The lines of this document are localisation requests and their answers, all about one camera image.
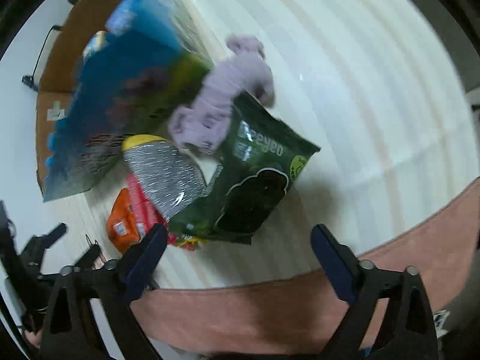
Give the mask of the orange snack packet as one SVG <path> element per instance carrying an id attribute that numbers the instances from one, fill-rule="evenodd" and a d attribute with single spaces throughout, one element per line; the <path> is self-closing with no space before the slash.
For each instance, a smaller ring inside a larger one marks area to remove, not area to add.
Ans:
<path id="1" fill-rule="evenodd" d="M 106 221 L 106 233 L 110 242 L 121 253 L 140 242 L 140 235 L 137 230 L 137 224 L 128 189 L 120 190 L 112 211 Z"/>

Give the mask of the red snack packet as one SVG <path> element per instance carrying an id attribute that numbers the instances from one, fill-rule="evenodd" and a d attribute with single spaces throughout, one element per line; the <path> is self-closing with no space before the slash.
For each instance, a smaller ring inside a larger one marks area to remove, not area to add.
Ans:
<path id="1" fill-rule="evenodd" d="M 130 199 L 130 205 L 135 217 L 135 224 L 141 239 L 153 228 L 160 224 L 168 228 L 168 221 L 162 217 L 161 213 L 155 208 L 153 203 L 146 197 L 137 178 L 133 173 L 126 177 L 127 189 Z M 176 235 L 167 231 L 168 244 L 184 250 L 194 251 L 202 242 L 197 237 Z"/>

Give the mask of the green seaweed snack packet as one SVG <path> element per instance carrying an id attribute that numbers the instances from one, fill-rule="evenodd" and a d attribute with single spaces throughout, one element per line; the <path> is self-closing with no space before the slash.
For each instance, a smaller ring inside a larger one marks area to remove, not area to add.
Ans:
<path id="1" fill-rule="evenodd" d="M 249 94 L 233 102 L 229 132 L 208 191 L 168 220 L 177 235 L 249 245 L 320 147 Z"/>

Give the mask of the lilac soft cloth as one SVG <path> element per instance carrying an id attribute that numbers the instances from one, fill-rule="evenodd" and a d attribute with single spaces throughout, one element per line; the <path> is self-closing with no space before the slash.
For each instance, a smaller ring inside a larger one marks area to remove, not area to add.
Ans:
<path id="1" fill-rule="evenodd" d="M 179 147 L 214 153 L 230 130 L 233 101 L 240 94 L 248 93 L 267 107 L 274 102 L 273 75 L 263 43 L 253 36 L 232 35 L 225 44 L 233 55 L 204 77 L 191 105 L 176 108 L 168 121 L 168 132 Z"/>

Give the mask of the open cardboard milk box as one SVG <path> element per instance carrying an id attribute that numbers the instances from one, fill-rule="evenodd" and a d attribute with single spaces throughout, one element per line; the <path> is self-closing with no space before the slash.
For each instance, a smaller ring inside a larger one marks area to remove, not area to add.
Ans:
<path id="1" fill-rule="evenodd" d="M 187 0 L 79 0 L 37 96 L 37 180 L 51 202 L 92 189 L 126 137 L 193 100 L 212 66 Z"/>

